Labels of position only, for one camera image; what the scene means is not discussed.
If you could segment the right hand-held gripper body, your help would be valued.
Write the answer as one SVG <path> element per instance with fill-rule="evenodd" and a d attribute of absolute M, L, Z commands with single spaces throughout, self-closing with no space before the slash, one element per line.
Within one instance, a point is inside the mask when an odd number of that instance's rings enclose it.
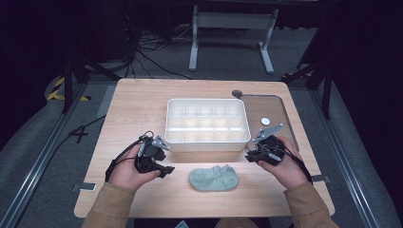
<path fill-rule="evenodd" d="M 275 134 L 283 128 L 283 124 L 262 128 L 259 130 L 258 135 L 253 139 L 256 150 L 264 156 L 264 162 L 272 165 L 278 165 L 283 161 L 284 157 L 284 144 Z"/>

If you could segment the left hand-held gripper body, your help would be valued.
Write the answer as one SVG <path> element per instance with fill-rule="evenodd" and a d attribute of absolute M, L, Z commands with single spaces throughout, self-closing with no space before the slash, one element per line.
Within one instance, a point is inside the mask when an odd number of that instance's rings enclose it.
<path fill-rule="evenodd" d="M 158 161 L 154 159 L 154 155 L 158 149 L 168 151 L 170 147 L 164 142 L 161 136 L 154 136 L 152 131 L 145 132 L 139 140 L 142 145 L 138 152 L 135 167 L 141 174 L 158 170 Z"/>

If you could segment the pale green sock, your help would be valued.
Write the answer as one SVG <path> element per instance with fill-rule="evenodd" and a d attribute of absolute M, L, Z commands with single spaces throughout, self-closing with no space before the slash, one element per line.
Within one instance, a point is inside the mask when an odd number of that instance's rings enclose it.
<path fill-rule="evenodd" d="M 230 191 L 236 188 L 240 181 L 235 169 L 228 164 L 194 169 L 190 172 L 188 180 L 195 190 L 203 192 Z"/>

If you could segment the white compartment storage box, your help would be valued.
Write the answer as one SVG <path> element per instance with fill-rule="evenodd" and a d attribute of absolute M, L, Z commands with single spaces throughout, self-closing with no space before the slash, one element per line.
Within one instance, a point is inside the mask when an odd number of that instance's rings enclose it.
<path fill-rule="evenodd" d="M 164 137 L 172 152 L 241 151 L 251 140 L 244 102 L 171 99 Z"/>

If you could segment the person's right hand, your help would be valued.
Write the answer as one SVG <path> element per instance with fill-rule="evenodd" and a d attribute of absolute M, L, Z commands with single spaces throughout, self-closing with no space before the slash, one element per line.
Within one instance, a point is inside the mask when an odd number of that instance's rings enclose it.
<path fill-rule="evenodd" d="M 287 152 L 290 152 L 302 161 L 302 157 L 289 139 L 282 136 L 278 136 L 277 138 L 283 142 Z M 258 165 L 271 173 L 286 189 L 309 183 L 301 168 L 287 155 L 284 156 L 283 161 L 278 165 L 274 166 L 265 161 L 258 161 Z"/>

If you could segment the person's left hand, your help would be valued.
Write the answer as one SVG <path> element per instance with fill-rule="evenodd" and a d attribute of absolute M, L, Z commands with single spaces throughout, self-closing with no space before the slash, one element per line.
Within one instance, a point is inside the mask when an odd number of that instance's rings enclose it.
<path fill-rule="evenodd" d="M 119 159 L 118 164 L 112 171 L 108 182 L 132 191 L 137 191 L 142 185 L 155 180 L 160 176 L 159 170 L 141 174 L 135 167 L 135 158 L 140 149 L 135 145 Z"/>

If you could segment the clear plastic box lid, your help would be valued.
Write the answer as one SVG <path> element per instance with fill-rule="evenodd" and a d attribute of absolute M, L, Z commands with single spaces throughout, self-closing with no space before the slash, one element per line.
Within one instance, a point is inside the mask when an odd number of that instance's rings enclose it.
<path fill-rule="evenodd" d="M 254 139 L 262 128 L 283 124 L 283 128 L 275 135 L 288 138 L 299 149 L 288 113 L 279 96 L 243 94 L 240 99 L 244 102 L 251 139 Z M 263 125 L 261 118 L 268 118 L 271 123 Z"/>

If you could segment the person's tan clothing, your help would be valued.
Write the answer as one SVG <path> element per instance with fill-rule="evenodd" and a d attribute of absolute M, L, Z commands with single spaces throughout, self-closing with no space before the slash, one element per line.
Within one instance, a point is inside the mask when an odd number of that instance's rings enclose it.
<path fill-rule="evenodd" d="M 215 228 L 259 228 L 249 218 L 221 218 Z"/>

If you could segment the grey flat floor strip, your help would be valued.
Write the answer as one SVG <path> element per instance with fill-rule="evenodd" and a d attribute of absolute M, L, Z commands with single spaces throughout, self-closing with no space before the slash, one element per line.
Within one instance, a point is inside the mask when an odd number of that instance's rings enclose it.
<path fill-rule="evenodd" d="M 106 88 L 105 95 L 104 95 L 104 97 L 103 97 L 103 99 L 101 101 L 101 104 L 100 104 L 98 112 L 97 112 L 97 117 L 98 118 L 104 116 L 107 113 L 107 111 L 109 109 L 109 106 L 110 106 L 110 103 L 112 101 L 115 89 L 116 89 L 115 85 L 109 85 Z"/>

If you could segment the black tripod stand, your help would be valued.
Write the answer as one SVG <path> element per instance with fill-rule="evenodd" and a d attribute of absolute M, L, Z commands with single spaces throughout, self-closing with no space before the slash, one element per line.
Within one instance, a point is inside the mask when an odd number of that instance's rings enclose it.
<path fill-rule="evenodd" d="M 63 114 L 68 112 L 73 103 L 72 79 L 76 78 L 79 84 L 87 84 L 89 82 L 89 75 L 86 66 L 92 67 L 95 71 L 104 74 L 106 77 L 113 81 L 120 80 L 120 77 L 118 75 L 99 65 L 98 63 L 87 59 L 83 55 L 77 53 L 68 55 L 65 59 L 63 67 L 63 76 L 65 78 L 65 101 L 64 109 L 62 111 Z"/>
<path fill-rule="evenodd" d="M 281 77 L 280 80 L 285 84 L 288 84 L 298 78 L 301 78 L 304 75 L 307 75 L 308 73 L 311 74 L 311 76 L 305 83 L 305 86 L 308 90 L 317 90 L 320 85 L 323 85 L 321 110 L 325 118 L 329 120 L 330 97 L 333 77 L 333 72 L 329 65 L 324 63 L 314 63 L 298 70 L 297 72 L 286 73 Z"/>

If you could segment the grey metal floor rail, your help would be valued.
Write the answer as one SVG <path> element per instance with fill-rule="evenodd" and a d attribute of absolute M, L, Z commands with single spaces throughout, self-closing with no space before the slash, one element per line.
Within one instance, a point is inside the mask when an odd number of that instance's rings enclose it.
<path fill-rule="evenodd" d="M 342 176 L 346 181 L 347 187 L 354 200 L 355 206 L 361 219 L 363 220 L 365 228 L 379 228 L 379 223 L 375 218 L 374 212 L 371 209 L 367 198 L 363 192 L 363 188 L 350 165 L 348 158 L 342 148 L 341 142 L 336 134 L 336 131 L 331 123 L 322 112 L 322 104 L 319 95 L 314 91 L 308 92 L 315 110 L 317 111 L 319 118 L 324 125 L 324 129 L 330 137 L 331 144 L 335 150 L 336 162 L 340 168 Z"/>
<path fill-rule="evenodd" d="M 86 85 L 77 85 L 71 94 L 72 101 L 70 103 L 66 101 L 66 104 L 68 105 L 67 111 L 58 114 L 57 122 L 52 126 L 51 131 L 47 135 L 45 133 L 40 134 L 40 136 L 43 139 L 46 139 L 46 141 L 43 146 L 38 149 L 36 159 L 29 160 L 28 157 L 23 157 L 18 160 L 21 164 L 15 164 L 15 167 L 21 169 L 24 165 L 28 165 L 28 162 L 32 162 L 32 166 L 29 168 L 22 183 L 19 185 L 18 191 L 12 199 L 8 210 L 0 219 L 0 228 L 15 228 L 25 214 L 41 178 L 45 174 L 49 163 L 60 146 L 58 141 L 67 125 L 72 110 L 79 103 L 85 91 Z"/>

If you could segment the white metal stand frame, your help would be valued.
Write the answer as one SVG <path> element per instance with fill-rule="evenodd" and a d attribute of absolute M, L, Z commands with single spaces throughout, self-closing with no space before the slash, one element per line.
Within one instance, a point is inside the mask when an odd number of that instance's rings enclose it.
<path fill-rule="evenodd" d="M 275 24 L 278 19 L 278 10 L 274 9 L 269 14 L 234 13 L 234 12 L 206 12 L 200 11 L 199 7 L 193 7 L 192 16 L 192 46 L 188 69 L 195 71 L 198 62 L 198 31 L 203 29 L 255 29 L 265 30 L 263 41 L 259 42 L 259 52 L 265 70 L 268 74 L 274 73 L 274 67 L 268 51 Z"/>

